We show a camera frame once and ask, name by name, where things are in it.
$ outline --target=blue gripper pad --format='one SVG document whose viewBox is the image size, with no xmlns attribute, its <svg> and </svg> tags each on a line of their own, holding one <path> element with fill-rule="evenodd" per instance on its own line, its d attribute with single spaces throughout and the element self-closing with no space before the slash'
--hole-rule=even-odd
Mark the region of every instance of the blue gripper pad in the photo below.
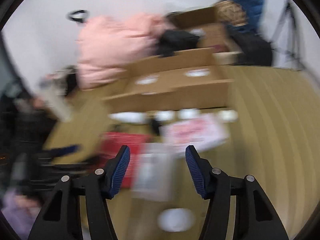
<svg viewBox="0 0 320 240">
<path fill-rule="evenodd" d="M 112 199 L 119 193 L 122 180 L 130 161 L 130 149 L 127 145 L 122 145 L 115 158 L 107 161 L 105 165 L 106 182 L 103 193 L 106 198 Z"/>
<path fill-rule="evenodd" d="M 211 192 L 207 186 L 210 183 L 212 167 L 206 159 L 201 159 L 195 147 L 189 145 L 186 148 L 186 162 L 195 185 L 196 191 L 203 199 L 207 199 Z"/>
</svg>

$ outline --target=red box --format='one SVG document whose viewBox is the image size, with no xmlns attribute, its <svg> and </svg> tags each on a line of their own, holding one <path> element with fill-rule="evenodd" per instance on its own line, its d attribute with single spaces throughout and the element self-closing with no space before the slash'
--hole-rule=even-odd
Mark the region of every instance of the red box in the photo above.
<svg viewBox="0 0 320 240">
<path fill-rule="evenodd" d="M 149 141 L 150 136 L 145 134 L 105 132 L 101 138 L 102 141 L 98 151 L 100 157 L 99 168 L 103 168 L 107 160 L 114 158 L 122 145 L 127 145 L 130 148 L 130 162 L 121 184 L 122 188 L 130 188 L 137 166 L 138 155 L 142 153 L 144 144 Z"/>
</svg>

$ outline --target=white container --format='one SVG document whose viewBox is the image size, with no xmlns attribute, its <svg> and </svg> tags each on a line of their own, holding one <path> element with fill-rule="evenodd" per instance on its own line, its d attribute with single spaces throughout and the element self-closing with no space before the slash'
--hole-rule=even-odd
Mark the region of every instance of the white container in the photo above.
<svg viewBox="0 0 320 240">
<path fill-rule="evenodd" d="M 175 157 L 162 143 L 146 143 L 139 156 L 132 185 L 133 195 L 150 201 L 171 201 Z"/>
<path fill-rule="evenodd" d="M 39 84 L 40 94 L 46 106 L 50 108 L 52 113 L 62 122 L 71 120 L 71 107 L 65 101 L 63 96 L 57 94 L 57 88 L 53 81 L 44 79 Z"/>
</svg>

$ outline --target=metal screw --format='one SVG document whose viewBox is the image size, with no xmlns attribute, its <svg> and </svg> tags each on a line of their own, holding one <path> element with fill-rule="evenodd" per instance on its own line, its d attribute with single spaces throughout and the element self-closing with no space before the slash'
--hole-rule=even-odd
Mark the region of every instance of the metal screw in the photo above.
<svg viewBox="0 0 320 240">
<path fill-rule="evenodd" d="M 63 176 L 62 178 L 61 178 L 61 180 L 63 181 L 63 182 L 66 182 L 66 181 L 68 181 L 70 179 L 70 177 L 68 176 L 68 175 L 65 175 L 65 176 Z"/>
<path fill-rule="evenodd" d="M 104 173 L 104 170 L 103 169 L 96 169 L 94 173 L 97 175 L 101 175 L 102 173 Z"/>
<path fill-rule="evenodd" d="M 219 169 L 219 168 L 213 168 L 212 169 L 212 173 L 214 173 L 214 174 L 220 174 L 221 173 L 221 170 Z"/>
<path fill-rule="evenodd" d="M 247 176 L 247 181 L 253 182 L 253 181 L 254 181 L 254 176 L 248 175 L 248 176 Z"/>
</svg>

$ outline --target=purple cloth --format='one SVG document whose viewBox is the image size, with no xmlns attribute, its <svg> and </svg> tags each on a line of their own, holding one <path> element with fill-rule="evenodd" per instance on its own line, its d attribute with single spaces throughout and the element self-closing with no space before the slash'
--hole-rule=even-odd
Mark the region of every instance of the purple cloth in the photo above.
<svg viewBox="0 0 320 240">
<path fill-rule="evenodd" d="M 6 220 L 21 238 L 27 240 L 36 217 L 33 217 L 26 208 L 21 208 L 15 202 L 16 190 L 8 190 L 3 198 L 2 213 Z"/>
</svg>

